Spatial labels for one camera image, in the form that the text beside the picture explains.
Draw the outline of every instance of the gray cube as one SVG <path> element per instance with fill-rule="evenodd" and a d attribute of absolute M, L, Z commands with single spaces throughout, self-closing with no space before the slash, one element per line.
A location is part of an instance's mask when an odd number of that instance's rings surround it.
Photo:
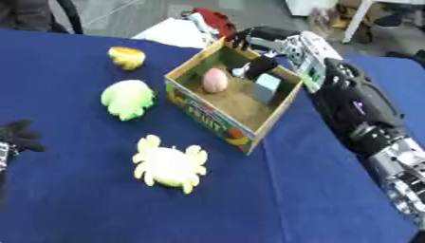
<path fill-rule="evenodd" d="M 262 103 L 269 103 L 274 96 L 281 80 L 267 73 L 258 77 L 252 90 L 252 98 Z"/>

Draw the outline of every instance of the green lettuce toy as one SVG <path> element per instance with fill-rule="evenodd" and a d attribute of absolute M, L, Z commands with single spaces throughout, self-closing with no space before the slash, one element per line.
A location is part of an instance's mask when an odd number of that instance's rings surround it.
<path fill-rule="evenodd" d="M 145 109 L 154 105 L 154 98 L 154 91 L 143 81 L 126 80 L 107 87 L 102 93 L 102 104 L 124 122 L 141 117 Z"/>

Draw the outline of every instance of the pink ball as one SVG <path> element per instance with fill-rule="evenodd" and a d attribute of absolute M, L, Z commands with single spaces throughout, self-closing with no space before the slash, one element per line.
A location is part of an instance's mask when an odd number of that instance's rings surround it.
<path fill-rule="evenodd" d="M 228 86 L 228 77 L 226 73 L 219 68 L 210 68 L 204 74 L 202 86 L 209 93 L 218 93 L 225 90 Z"/>

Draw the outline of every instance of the fruit box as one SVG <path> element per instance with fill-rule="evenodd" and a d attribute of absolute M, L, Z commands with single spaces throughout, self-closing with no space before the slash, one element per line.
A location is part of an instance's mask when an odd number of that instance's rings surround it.
<path fill-rule="evenodd" d="M 277 66 L 268 73 L 282 80 L 271 101 L 254 100 L 251 94 L 255 82 L 232 77 L 228 68 L 241 67 L 258 56 L 252 50 L 233 49 L 221 39 L 165 75 L 167 99 L 248 155 L 284 114 L 302 86 L 296 74 Z M 209 94 L 203 90 L 203 74 L 211 67 L 226 72 L 229 85 L 225 91 Z"/>

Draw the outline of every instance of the blue fabric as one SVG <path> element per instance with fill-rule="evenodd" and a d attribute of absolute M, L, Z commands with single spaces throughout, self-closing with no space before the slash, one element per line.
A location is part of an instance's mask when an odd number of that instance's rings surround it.
<path fill-rule="evenodd" d="M 304 91 L 246 157 L 164 99 L 163 75 L 196 49 L 6 30 L 0 40 L 1 121 L 32 119 L 48 147 L 9 168 L 1 242 L 398 243 L 416 232 Z M 145 66 L 118 70 L 106 56 L 111 46 L 142 49 Z M 409 61 L 349 58 L 388 91 L 423 141 L 423 70 Z M 120 122 L 100 103 L 102 91 L 124 79 L 159 92 L 158 106 L 140 121 Z M 131 157 L 147 134 L 209 152 L 209 173 L 192 194 L 133 179 Z"/>

